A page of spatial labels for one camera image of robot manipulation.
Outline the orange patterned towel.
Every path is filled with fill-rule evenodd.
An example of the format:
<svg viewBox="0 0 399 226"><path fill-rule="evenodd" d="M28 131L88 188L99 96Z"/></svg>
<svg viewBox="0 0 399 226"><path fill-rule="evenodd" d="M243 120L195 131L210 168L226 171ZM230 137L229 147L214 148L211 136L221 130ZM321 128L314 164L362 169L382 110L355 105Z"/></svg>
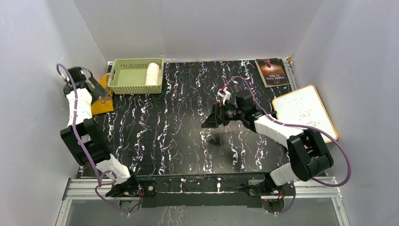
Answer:
<svg viewBox="0 0 399 226"><path fill-rule="evenodd" d="M103 113L109 113L114 111L114 105L113 105L113 91L110 90L108 87L108 80L109 80L110 73L106 73L101 80L99 81L99 84L104 88L104 90L107 92L106 95L104 95L101 99L95 101L91 105L91 112L92 115L99 115Z"/></svg>

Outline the white towel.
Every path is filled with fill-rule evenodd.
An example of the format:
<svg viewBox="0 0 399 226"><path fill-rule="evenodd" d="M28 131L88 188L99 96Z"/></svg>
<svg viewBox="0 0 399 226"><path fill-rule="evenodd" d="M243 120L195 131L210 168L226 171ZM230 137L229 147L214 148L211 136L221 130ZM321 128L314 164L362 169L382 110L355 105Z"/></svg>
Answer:
<svg viewBox="0 0 399 226"><path fill-rule="evenodd" d="M146 71L145 86L156 86L159 80L160 68L156 63L150 63Z"/></svg>

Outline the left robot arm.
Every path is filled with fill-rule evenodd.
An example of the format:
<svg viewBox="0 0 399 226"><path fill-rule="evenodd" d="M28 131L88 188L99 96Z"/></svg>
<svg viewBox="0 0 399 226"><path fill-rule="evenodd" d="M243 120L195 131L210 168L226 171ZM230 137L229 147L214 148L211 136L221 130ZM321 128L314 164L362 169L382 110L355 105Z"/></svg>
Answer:
<svg viewBox="0 0 399 226"><path fill-rule="evenodd" d="M63 93L69 103L69 121L67 127L60 131L61 139L80 166L90 166L97 178L100 178L100 173L104 173L115 184L123 183L122 190L127 195L137 195L141 188L140 182L130 178L128 167L112 154L92 115L92 104L109 99L109 91L92 73L86 76L89 70L84 67L66 68L57 64L56 69L66 82Z"/></svg>

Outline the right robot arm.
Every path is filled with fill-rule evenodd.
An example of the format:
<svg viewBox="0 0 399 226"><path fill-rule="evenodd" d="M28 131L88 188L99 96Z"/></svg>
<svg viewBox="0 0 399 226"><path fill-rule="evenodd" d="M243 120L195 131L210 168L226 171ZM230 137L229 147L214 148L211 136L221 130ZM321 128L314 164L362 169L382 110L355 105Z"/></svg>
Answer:
<svg viewBox="0 0 399 226"><path fill-rule="evenodd" d="M263 186L271 195L277 195L284 185L298 180L308 181L334 164L321 133L315 129L298 129L277 122L259 106L248 90L242 90L230 101L226 88L217 93L210 115L202 128L214 129L240 121L247 129L265 135L283 145L289 155L286 163L265 174Z"/></svg>

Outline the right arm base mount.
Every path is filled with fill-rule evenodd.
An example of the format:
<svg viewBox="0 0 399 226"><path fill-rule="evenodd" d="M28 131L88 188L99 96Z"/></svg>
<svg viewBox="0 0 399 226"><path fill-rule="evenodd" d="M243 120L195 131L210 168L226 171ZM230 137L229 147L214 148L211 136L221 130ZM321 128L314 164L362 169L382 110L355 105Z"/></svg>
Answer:
<svg viewBox="0 0 399 226"><path fill-rule="evenodd" d="M246 184L246 191L250 196L267 196L267 199L282 200L294 194L291 184L276 186L266 179L250 179Z"/></svg>

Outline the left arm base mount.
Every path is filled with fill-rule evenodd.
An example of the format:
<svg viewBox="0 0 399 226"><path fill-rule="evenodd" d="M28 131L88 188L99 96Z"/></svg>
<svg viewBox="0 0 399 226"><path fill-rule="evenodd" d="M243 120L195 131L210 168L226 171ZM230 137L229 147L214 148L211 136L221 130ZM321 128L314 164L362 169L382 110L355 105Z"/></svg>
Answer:
<svg viewBox="0 0 399 226"><path fill-rule="evenodd" d="M155 197L157 183L155 180L139 179L132 176L127 181L114 185L106 197Z"/></svg>

